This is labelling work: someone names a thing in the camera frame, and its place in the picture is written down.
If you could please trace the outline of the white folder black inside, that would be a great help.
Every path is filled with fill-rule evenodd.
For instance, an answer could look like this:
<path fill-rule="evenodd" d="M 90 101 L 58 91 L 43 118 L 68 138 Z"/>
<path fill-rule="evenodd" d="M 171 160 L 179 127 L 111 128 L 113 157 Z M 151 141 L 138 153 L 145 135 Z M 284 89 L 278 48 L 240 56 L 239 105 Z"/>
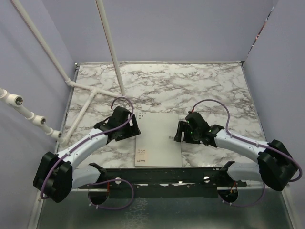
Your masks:
<path fill-rule="evenodd" d="M 174 141 L 178 122 L 175 113 L 137 112 L 136 167 L 182 166 L 181 143 Z"/>

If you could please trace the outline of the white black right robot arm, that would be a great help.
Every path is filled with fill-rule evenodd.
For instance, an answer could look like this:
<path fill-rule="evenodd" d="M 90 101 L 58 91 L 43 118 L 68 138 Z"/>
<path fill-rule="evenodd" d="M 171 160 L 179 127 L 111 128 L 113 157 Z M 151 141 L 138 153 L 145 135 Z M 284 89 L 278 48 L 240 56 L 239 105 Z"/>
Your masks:
<path fill-rule="evenodd" d="M 262 181 L 275 191 L 282 191 L 298 170 L 296 162 L 280 141 L 254 141 L 241 135 L 229 134 L 221 125 L 208 125 L 198 112 L 190 112 L 178 122 L 176 142 L 204 144 L 233 151 L 251 160 L 231 162 L 219 174 L 220 183 L 229 187 L 238 180 Z"/>

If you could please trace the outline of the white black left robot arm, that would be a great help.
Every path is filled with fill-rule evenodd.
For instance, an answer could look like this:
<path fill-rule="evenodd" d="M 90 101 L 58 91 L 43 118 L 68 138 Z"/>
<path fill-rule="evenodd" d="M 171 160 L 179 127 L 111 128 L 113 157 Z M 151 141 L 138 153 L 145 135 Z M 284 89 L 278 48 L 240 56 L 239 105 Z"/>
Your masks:
<path fill-rule="evenodd" d="M 101 188 L 105 184 L 106 170 L 96 163 L 84 168 L 78 166 L 93 152 L 111 141 L 121 141 L 139 135 L 133 111 L 116 107 L 113 114 L 94 125 L 91 131 L 72 146 L 53 154 L 46 153 L 39 164 L 33 186 L 40 191 L 41 199 L 59 203 L 70 191 L 85 185 Z"/>

